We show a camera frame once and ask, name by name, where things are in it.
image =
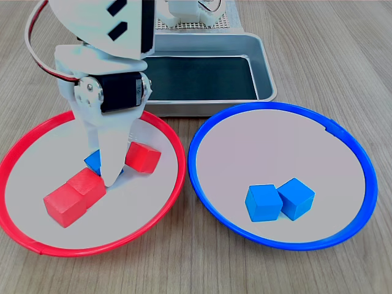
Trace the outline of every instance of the blue plate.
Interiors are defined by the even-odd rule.
[[[278,242],[278,241],[273,241],[270,239],[256,236],[254,234],[249,233],[248,231],[245,231],[237,227],[235,224],[228,221],[224,216],[222,216],[215,209],[215,207],[212,204],[210,204],[206,195],[203,192],[202,187],[200,186],[198,175],[197,175],[197,169],[196,169],[196,156],[200,143],[202,142],[205,135],[217,123],[238,113],[243,113],[251,110],[259,110],[259,109],[283,110],[291,113],[296,113],[298,115],[302,115],[309,119],[312,119],[318,122],[319,124],[325,126],[327,132],[331,133],[336,138],[340,139],[340,141],[345,143],[356,155],[357,159],[359,160],[362,166],[363,173],[364,173],[365,185],[366,185],[365,195],[360,211],[358,212],[356,217],[351,221],[351,223],[349,223],[348,226],[346,226],[346,228],[339,231],[333,236],[318,241],[313,241],[308,243]],[[341,127],[338,123],[336,123],[332,119],[329,119],[319,113],[316,113],[314,111],[308,110],[303,107],[280,103],[280,102],[251,102],[251,103],[236,105],[234,107],[230,107],[212,116],[197,131],[194,139],[192,140],[192,143],[190,144],[189,153],[188,153],[188,169],[189,169],[190,180],[200,200],[221,223],[223,223],[228,228],[240,234],[241,236],[244,236],[247,239],[250,239],[260,244],[264,244],[266,246],[275,247],[278,249],[292,250],[292,251],[309,251],[309,250],[324,249],[327,247],[337,245],[341,242],[344,242],[347,239],[354,236],[356,233],[358,233],[366,225],[366,223],[371,218],[374,212],[375,205],[377,202],[378,187],[377,187],[377,178],[375,175],[375,170],[370,158],[368,157],[368,155],[366,154],[362,146],[343,127]]]

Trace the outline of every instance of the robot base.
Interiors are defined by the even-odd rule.
[[[213,26],[225,13],[225,0],[220,0],[216,11],[201,8],[197,1],[157,0],[157,18],[169,28],[180,23],[203,23],[207,27]]]
[[[154,173],[124,166],[107,194],[62,228],[43,198],[86,167],[84,140],[73,114],[64,113],[27,133],[1,163],[0,225],[23,247],[59,257],[103,253],[147,232],[178,198],[186,172],[183,146],[169,125],[144,112],[132,125],[129,144],[143,142],[162,153]]]

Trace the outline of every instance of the metal tray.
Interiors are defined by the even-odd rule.
[[[253,85],[255,97],[254,99],[244,99],[242,96],[237,99],[225,100],[224,97],[214,97],[209,100],[205,99],[205,93],[200,92],[199,100],[181,100],[171,99],[168,93],[160,92],[157,81],[159,77],[151,79],[153,84],[153,94],[146,105],[146,111],[154,113],[157,116],[212,116],[215,113],[245,102],[253,102],[255,100],[271,101],[276,96],[276,86],[271,76],[271,70],[265,56],[263,43],[258,36],[248,33],[156,33],[156,52],[146,58],[146,62],[153,64],[152,58],[221,58],[224,61],[227,57],[243,58],[247,61],[250,74],[247,75],[251,81],[247,81],[249,85]],[[217,66],[209,71],[208,76],[204,79],[219,78],[219,70]],[[154,67],[150,67],[150,76],[154,76]],[[235,72],[238,77],[243,77],[244,72]],[[224,83],[218,83],[219,87],[225,86]],[[170,83],[170,87],[165,87],[166,91],[174,93],[176,87],[186,88],[188,85],[181,82],[181,77],[174,78]]]

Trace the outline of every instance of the white robot body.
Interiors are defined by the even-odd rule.
[[[155,1],[49,0],[58,20],[79,39],[121,58],[154,53]]]
[[[155,0],[48,2],[59,21],[84,43],[56,47],[56,70],[78,79],[59,78],[58,86],[86,131],[90,152],[100,150],[101,176],[110,187],[124,167],[132,123],[152,93],[142,59],[154,53]],[[120,82],[113,82],[113,75],[121,75]],[[132,99],[137,104],[127,107]],[[125,107],[104,111],[102,106],[114,100]]]

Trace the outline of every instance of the wood grain surface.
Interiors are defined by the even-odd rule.
[[[0,158],[37,124],[68,110],[30,57],[23,31],[34,1],[0,1]],[[277,101],[336,120],[368,152],[379,200],[354,238],[316,252],[255,244],[220,224],[189,178],[147,234],[86,258],[32,253],[0,230],[0,293],[392,293],[392,2],[240,1],[246,32],[265,44]],[[33,35],[53,66],[77,43],[46,9]],[[166,119],[185,150],[204,119]]]

